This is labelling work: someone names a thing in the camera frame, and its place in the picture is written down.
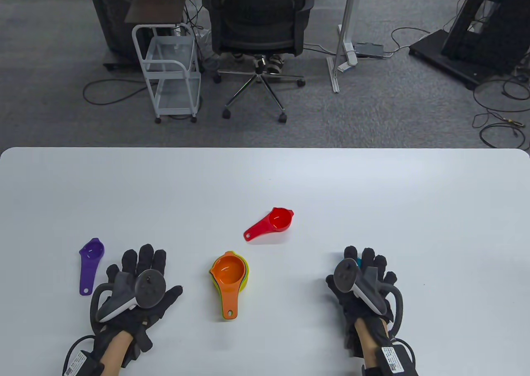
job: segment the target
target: barcode label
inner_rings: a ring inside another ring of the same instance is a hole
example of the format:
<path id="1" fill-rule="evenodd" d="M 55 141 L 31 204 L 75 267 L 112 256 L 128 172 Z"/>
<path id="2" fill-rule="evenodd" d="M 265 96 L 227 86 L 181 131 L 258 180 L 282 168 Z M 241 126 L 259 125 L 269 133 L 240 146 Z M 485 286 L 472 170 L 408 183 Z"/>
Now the barcode label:
<path id="1" fill-rule="evenodd" d="M 79 351 L 79 354 L 74 359 L 74 361 L 72 361 L 72 363 L 66 370 L 64 376 L 76 376 L 76 374 L 79 372 L 86 360 L 87 357 L 81 351 Z"/>
<path id="2" fill-rule="evenodd" d="M 401 362 L 399 361 L 394 347 L 381 347 L 381 351 L 383 352 L 386 362 L 388 363 L 388 367 L 393 374 L 400 374 L 405 371 L 405 369 L 403 369 L 403 365 L 401 365 Z"/>

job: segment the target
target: measuring cup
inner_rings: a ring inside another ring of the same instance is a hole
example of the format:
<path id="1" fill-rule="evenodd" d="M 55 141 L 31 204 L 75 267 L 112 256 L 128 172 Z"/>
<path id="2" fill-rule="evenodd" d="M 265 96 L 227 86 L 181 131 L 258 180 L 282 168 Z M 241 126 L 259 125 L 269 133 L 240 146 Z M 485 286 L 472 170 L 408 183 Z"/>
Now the measuring cup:
<path id="1" fill-rule="evenodd" d="M 291 225 L 294 214 L 295 212 L 284 207 L 273 207 L 267 216 L 246 230 L 243 237 L 248 242 L 269 232 L 285 231 Z"/>
<path id="2" fill-rule="evenodd" d="M 239 292 L 248 281 L 248 264 L 240 255 L 228 251 L 214 262 L 210 274 L 221 297 L 223 318 L 235 319 Z"/>
<path id="3" fill-rule="evenodd" d="M 98 264 L 105 253 L 105 247 L 98 238 L 92 238 L 89 243 L 81 248 L 81 278 L 79 281 L 79 294 L 89 296 L 94 288 L 94 279 Z"/>

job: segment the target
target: white metal cart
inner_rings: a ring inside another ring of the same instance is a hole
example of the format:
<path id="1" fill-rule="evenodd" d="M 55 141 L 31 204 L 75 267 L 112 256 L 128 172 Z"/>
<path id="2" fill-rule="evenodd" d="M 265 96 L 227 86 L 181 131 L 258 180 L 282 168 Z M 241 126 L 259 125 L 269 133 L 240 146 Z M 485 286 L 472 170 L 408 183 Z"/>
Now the white metal cart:
<path id="1" fill-rule="evenodd" d="M 182 27 L 191 35 L 159 36 L 157 28 L 175 30 Z M 139 29 L 153 30 L 153 39 L 142 56 L 136 32 Z M 199 62 L 197 44 L 193 31 L 187 24 L 140 24 L 132 30 L 138 60 L 142 66 L 147 90 L 155 109 L 155 123 L 161 123 L 161 115 L 191 115 L 191 122 L 197 122 L 200 107 Z"/>

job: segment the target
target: orange measuring cup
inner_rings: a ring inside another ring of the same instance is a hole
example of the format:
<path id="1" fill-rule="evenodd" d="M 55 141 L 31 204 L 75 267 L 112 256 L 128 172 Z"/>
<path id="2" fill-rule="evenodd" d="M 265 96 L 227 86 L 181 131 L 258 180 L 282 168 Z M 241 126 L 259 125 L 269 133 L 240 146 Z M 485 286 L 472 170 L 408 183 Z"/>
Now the orange measuring cup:
<path id="1" fill-rule="evenodd" d="M 223 318 L 235 319 L 239 292 L 246 287 L 248 281 L 246 260 L 235 252 L 228 251 L 214 262 L 210 275 L 221 296 Z"/>

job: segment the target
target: hand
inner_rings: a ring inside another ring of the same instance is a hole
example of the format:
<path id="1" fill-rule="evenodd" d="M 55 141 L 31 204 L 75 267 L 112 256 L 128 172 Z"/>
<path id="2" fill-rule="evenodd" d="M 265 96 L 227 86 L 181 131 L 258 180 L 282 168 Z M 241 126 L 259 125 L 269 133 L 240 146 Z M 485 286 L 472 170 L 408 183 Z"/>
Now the hand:
<path id="1" fill-rule="evenodd" d="M 144 245 L 140 248 L 138 262 L 136 252 L 132 249 L 126 251 L 121 259 L 122 271 L 132 274 L 135 278 L 150 268 L 158 270 L 164 275 L 165 263 L 166 252 L 163 250 L 154 252 L 151 245 Z M 108 276 L 109 283 L 114 283 L 119 271 L 120 269 L 116 264 L 107 268 L 106 275 Z M 172 287 L 165 293 L 164 297 L 156 306 L 149 309 L 143 309 L 137 306 L 133 310 L 125 310 L 106 322 L 106 325 L 114 329 L 124 330 L 132 336 L 136 336 L 142 327 L 148 329 L 162 318 L 169 306 L 171 306 L 181 294 L 182 287 L 180 285 Z"/>
<path id="2" fill-rule="evenodd" d="M 163 250 L 154 251 L 151 245 L 144 245 L 140 248 L 140 255 L 136 251 L 129 249 L 123 254 L 121 266 L 123 272 L 128 272 L 134 278 L 138 277 L 145 270 L 153 268 L 164 275 L 166 264 L 166 252 Z M 116 275 L 120 271 L 117 264 L 113 264 L 106 270 L 108 282 L 114 283 Z M 152 343 L 145 334 L 146 329 L 152 327 L 161 319 L 166 310 L 182 294 L 182 286 L 172 287 L 166 291 L 161 301 L 154 307 L 143 309 L 135 307 L 133 310 L 125 310 L 111 320 L 102 325 L 99 333 L 96 333 L 94 341 L 94 351 L 92 356 L 100 359 L 106 351 L 108 345 L 120 332 L 130 334 L 134 340 L 127 350 L 122 367 L 125 367 L 131 359 L 137 359 L 140 351 L 147 351 L 152 347 Z"/>
<path id="3" fill-rule="evenodd" d="M 354 246 L 348 246 L 344 250 L 344 258 L 357 259 L 357 249 Z M 377 278 L 379 281 L 394 285 L 397 277 L 393 272 L 387 272 L 386 276 L 386 258 L 382 255 L 375 255 L 371 248 L 366 248 L 361 256 L 361 272 L 365 272 L 368 267 L 377 268 Z M 368 327 L 372 337 L 379 343 L 388 339 L 386 328 L 387 323 L 394 321 L 394 315 L 390 308 L 388 300 L 386 302 L 386 314 L 379 316 L 373 312 L 362 299 L 355 296 L 353 292 L 343 293 L 337 289 L 333 281 L 333 275 L 328 275 L 326 278 L 328 287 L 333 291 L 339 304 L 342 306 L 344 316 L 346 317 L 346 348 L 354 352 L 356 357 L 363 357 L 363 350 L 361 348 L 361 341 L 356 330 L 355 324 L 358 319 L 363 319 Z M 383 297 L 386 297 L 386 292 L 381 292 Z"/>

